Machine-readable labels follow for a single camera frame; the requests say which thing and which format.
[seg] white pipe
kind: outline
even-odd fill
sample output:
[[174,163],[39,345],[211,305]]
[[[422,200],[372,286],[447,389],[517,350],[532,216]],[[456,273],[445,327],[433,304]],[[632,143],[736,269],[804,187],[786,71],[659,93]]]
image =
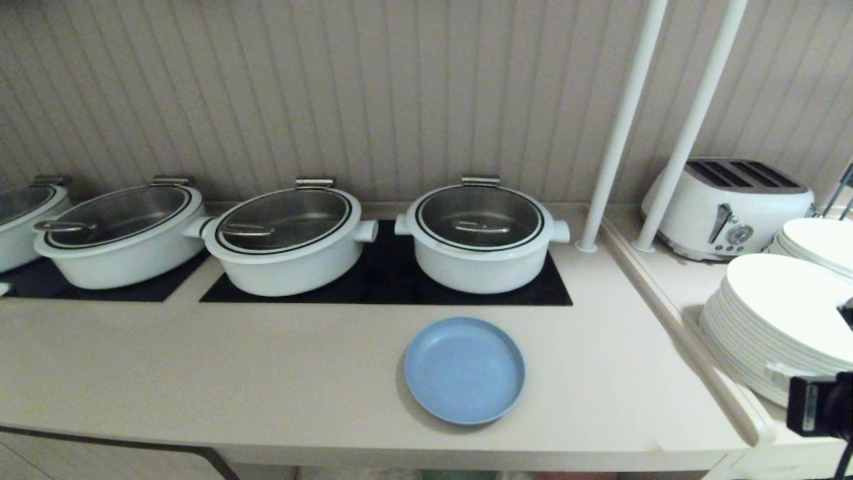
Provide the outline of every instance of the white pipe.
[[613,188],[613,179],[616,177],[619,162],[622,160],[622,152],[625,149],[625,142],[628,140],[631,123],[634,121],[637,103],[640,102],[642,87],[646,83],[646,74],[652,64],[654,46],[658,42],[658,34],[660,33],[660,26],[664,22],[668,2],[669,0],[651,0],[648,8],[646,8],[646,19],[643,21],[642,31],[640,32],[640,44],[637,45],[634,53],[634,61],[625,84],[625,90],[622,93],[619,113],[610,133],[610,142],[607,145],[607,152],[604,154],[604,163],[601,165],[598,183],[595,185],[592,204],[589,206],[583,238],[580,242],[575,243],[577,249],[582,252],[591,253],[598,249],[595,246],[595,236],[598,235],[598,229],[601,226],[601,217],[604,216],[607,199],[610,197],[610,191]]
[[631,242],[634,248],[641,252],[654,251],[652,247],[654,234],[657,233],[660,222],[664,218],[672,193],[675,191],[684,165],[688,161],[690,149],[693,148],[693,143],[702,127],[702,121],[708,112],[708,106],[711,105],[714,91],[720,82],[720,76],[722,76],[722,70],[726,66],[728,53],[731,51],[734,38],[738,34],[738,26],[740,26],[740,20],[743,18],[744,10],[746,10],[746,2],[747,0],[728,0],[726,13],[722,18],[720,29],[717,31],[717,41],[711,50],[711,57],[705,66],[702,81],[699,83],[699,90],[693,99],[688,117],[684,121],[682,132],[678,136],[670,161],[662,174],[658,194],[654,197],[652,206],[649,208],[646,223],[642,226],[640,236]]

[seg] toaster lever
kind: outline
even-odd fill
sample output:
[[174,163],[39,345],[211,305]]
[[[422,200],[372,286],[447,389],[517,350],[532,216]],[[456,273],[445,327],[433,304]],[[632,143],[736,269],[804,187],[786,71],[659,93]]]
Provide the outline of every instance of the toaster lever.
[[711,230],[711,236],[708,237],[708,243],[714,243],[720,235],[722,228],[732,216],[732,206],[727,203],[717,205],[717,220],[714,222],[714,228]]

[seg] white pot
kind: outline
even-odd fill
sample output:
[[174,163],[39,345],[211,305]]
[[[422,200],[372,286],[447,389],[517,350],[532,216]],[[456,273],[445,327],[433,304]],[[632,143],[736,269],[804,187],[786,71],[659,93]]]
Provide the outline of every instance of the white pot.
[[[294,221],[303,221],[298,217],[277,218],[276,214],[281,213],[282,208],[269,208],[270,215],[266,218],[251,215],[255,219],[253,223],[266,226],[240,223],[240,228],[235,230],[235,224],[231,223],[235,219],[246,218],[247,213],[258,210],[259,206],[274,202],[280,206],[293,204],[293,199],[298,200],[300,196],[327,197],[334,205],[340,205],[339,215],[335,217],[337,220],[331,222],[328,229],[320,229],[318,235],[307,235],[301,239],[304,241],[282,243],[280,248],[271,246],[280,240],[278,235],[284,236]],[[240,290],[258,296],[289,296],[322,287],[356,263],[363,244],[373,242],[379,229],[376,220],[360,220],[361,212],[358,200],[341,190],[279,190],[243,202],[218,218],[196,220],[184,235],[204,238],[208,251],[219,258],[229,279]],[[260,234],[264,229],[272,233]],[[258,238],[258,245],[246,248],[240,240],[252,236]],[[264,243],[265,238],[269,239],[268,243]]]
[[68,191],[58,184],[34,184],[0,193],[0,204],[27,196],[34,200],[26,211],[0,224],[0,273],[22,266],[39,256],[32,243],[36,238],[32,227],[39,221],[71,208]]
[[[425,225],[428,221],[425,222],[421,208],[425,202],[437,198],[436,195],[441,192],[473,187],[502,190],[503,195],[515,194],[527,201],[527,211],[538,217],[531,222],[535,227],[531,228],[530,234],[507,245],[478,247],[427,231]],[[458,207],[460,211],[466,208],[465,205]],[[394,232],[415,238],[415,257],[426,275],[453,290],[474,294],[502,293],[530,283],[542,270],[548,244],[568,243],[570,236],[569,225],[562,220],[554,221],[541,203],[521,192],[496,184],[463,184],[433,190],[418,198],[406,214],[397,217]]]
[[[128,205],[125,199],[140,195],[168,195],[178,201],[169,208],[166,216],[151,220],[150,225],[102,241],[64,243],[61,239],[63,232],[56,230],[66,222],[89,218],[93,212],[121,212]],[[118,190],[81,203],[65,214],[37,225],[37,229],[51,231],[43,231],[36,237],[35,248],[39,254],[53,260],[72,285],[91,290],[123,287],[168,272],[198,254],[204,243],[197,238],[185,237],[183,230],[205,213],[201,193],[180,184]],[[93,225],[103,220],[98,214],[92,214],[91,218]],[[106,224],[96,228],[112,227]]]

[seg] lid hinge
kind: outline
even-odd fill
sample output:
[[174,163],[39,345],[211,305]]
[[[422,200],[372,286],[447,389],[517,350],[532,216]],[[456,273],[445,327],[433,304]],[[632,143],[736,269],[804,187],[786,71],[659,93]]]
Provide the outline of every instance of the lid hinge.
[[172,177],[170,175],[154,175],[154,178],[151,179],[149,185],[160,186],[160,185],[169,185],[169,186],[190,186],[193,184],[195,180],[192,177]]
[[68,185],[70,183],[71,177],[69,175],[36,175],[36,177],[32,179],[32,183],[30,183],[30,186],[49,187]]
[[468,185],[477,185],[482,187],[499,187],[501,186],[501,178],[500,177],[486,177],[479,175],[463,175],[462,176],[462,184],[465,186]]
[[334,187],[334,179],[331,178],[306,178],[300,177],[296,179],[297,190],[302,189],[330,189]]

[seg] stainless steel lid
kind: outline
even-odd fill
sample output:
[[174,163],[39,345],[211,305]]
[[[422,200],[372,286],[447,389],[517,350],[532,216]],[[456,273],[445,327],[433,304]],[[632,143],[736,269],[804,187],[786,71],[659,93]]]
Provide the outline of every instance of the stainless steel lid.
[[335,190],[281,190],[244,203],[225,216],[217,240],[226,249],[256,255],[300,249],[335,233],[352,205]]
[[496,184],[439,190],[418,207],[417,220],[430,237],[471,250],[515,248],[530,242],[543,228],[536,205]]
[[56,190],[34,186],[0,192],[0,225],[17,220],[49,202]]
[[150,185],[119,190],[81,203],[36,228],[61,249],[84,249],[133,237],[180,214],[192,198],[179,186]]

